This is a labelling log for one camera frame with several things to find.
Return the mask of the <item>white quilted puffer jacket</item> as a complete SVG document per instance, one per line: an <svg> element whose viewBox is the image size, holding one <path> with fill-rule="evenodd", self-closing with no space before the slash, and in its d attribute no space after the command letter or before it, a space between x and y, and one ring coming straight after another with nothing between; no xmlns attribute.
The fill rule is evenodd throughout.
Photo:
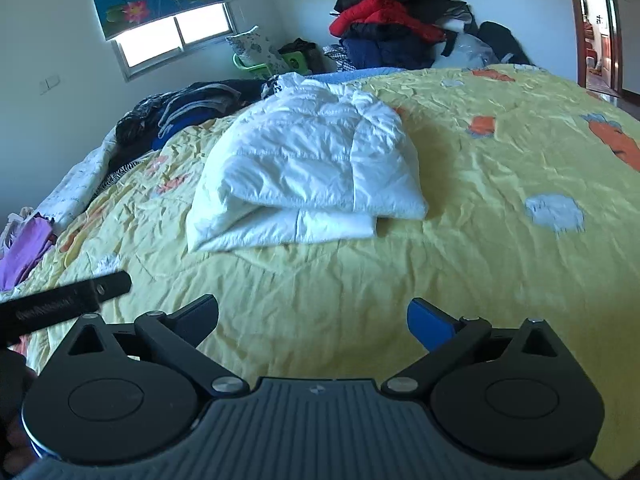
<svg viewBox="0 0 640 480"><path fill-rule="evenodd" d="M192 207L192 252L374 237L381 218L422 220L419 159L400 116L368 92L296 73L210 151Z"/></svg>

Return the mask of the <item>dark striped clothes pile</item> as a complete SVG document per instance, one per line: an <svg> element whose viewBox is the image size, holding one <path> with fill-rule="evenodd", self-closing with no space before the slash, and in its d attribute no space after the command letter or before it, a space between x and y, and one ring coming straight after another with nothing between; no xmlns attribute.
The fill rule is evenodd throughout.
<svg viewBox="0 0 640 480"><path fill-rule="evenodd" d="M139 102L116 125L116 151L108 172L119 170L150 151L159 151L178 132L224 118L262 98L265 81L228 79L196 82Z"/></svg>

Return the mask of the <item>red and black clothes pile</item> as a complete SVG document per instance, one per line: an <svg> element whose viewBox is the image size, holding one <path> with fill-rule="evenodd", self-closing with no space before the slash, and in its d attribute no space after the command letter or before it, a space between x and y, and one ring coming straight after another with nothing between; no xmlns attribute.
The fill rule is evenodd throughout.
<svg viewBox="0 0 640 480"><path fill-rule="evenodd" d="M370 68L462 68L528 65L510 29L478 24L460 0L336 0L329 26L350 66Z"/></svg>

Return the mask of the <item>purple garment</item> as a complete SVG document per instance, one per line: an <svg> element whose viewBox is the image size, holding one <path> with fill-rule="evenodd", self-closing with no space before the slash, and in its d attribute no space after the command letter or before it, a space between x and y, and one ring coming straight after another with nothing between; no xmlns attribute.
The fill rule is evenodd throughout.
<svg viewBox="0 0 640 480"><path fill-rule="evenodd" d="M1 290L11 290L24 282L44 254L54 246L52 222L35 214L23 226L8 249L2 252Z"/></svg>

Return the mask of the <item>white quilted blanket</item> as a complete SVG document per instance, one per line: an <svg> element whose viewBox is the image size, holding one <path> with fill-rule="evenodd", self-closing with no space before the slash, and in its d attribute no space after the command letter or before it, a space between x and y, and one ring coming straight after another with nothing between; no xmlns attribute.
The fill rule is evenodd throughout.
<svg viewBox="0 0 640 480"><path fill-rule="evenodd" d="M108 163L117 152L115 129L81 162L70 168L61 182L37 206L36 213L52 222L53 233L61 235L90 204L107 175Z"/></svg>

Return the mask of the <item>yellow floral bedspread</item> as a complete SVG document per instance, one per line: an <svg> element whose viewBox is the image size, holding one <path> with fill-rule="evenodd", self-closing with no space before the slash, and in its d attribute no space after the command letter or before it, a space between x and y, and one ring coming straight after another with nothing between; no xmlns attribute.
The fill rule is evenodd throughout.
<svg viewBox="0 0 640 480"><path fill-rule="evenodd" d="M247 380L383 379L415 361L406 309L515 327L548 321L597 386L593 458L612 477L639 460L639 125L542 70L422 70L358 82L400 115L428 215L382 220L368 240L190 252L186 215L230 126L174 136L103 192L20 286L22 294L126 270L107 322L215 296L201 349Z"/></svg>

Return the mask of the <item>light blue knitted blanket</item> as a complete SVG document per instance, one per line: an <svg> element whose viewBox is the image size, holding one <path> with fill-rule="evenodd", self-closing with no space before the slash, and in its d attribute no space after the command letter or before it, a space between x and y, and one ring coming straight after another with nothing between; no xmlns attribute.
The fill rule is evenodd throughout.
<svg viewBox="0 0 640 480"><path fill-rule="evenodd" d="M349 82L377 76L386 76L404 72L404 68L375 67L364 70L346 70L346 72L334 72L320 75L310 75L308 79L322 82L322 84L348 84Z"/></svg>

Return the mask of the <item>window with bright light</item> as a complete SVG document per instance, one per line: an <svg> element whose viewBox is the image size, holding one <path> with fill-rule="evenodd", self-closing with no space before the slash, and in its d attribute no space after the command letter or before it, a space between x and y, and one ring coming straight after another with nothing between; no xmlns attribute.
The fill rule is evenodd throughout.
<svg viewBox="0 0 640 480"><path fill-rule="evenodd" d="M228 4L215 3L123 32L112 43L129 80L234 32Z"/></svg>

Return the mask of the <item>floral cushion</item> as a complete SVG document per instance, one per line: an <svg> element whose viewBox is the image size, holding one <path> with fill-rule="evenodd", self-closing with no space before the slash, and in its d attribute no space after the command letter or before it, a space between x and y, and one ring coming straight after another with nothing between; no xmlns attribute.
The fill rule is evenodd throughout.
<svg viewBox="0 0 640 480"><path fill-rule="evenodd" d="M273 74L284 74L291 69L276 46L258 26L247 32L229 36L227 44L244 68L268 68Z"/></svg>

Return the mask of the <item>white wall switch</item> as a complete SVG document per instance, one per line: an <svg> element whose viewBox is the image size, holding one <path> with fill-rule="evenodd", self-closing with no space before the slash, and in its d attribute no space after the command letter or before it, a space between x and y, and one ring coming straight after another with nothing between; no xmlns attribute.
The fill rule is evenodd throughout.
<svg viewBox="0 0 640 480"><path fill-rule="evenodd" d="M54 89L60 84L60 82L61 82L61 78L58 75L51 75L46 79L43 79L39 83L40 94L45 94L48 91Z"/></svg>

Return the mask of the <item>brown wooden door frame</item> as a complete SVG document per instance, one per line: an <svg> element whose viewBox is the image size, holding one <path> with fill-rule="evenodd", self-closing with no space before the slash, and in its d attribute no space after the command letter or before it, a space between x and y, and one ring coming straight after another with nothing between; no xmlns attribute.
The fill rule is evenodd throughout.
<svg viewBox="0 0 640 480"><path fill-rule="evenodd" d="M578 84L639 104L639 0L572 0Z"/></svg>

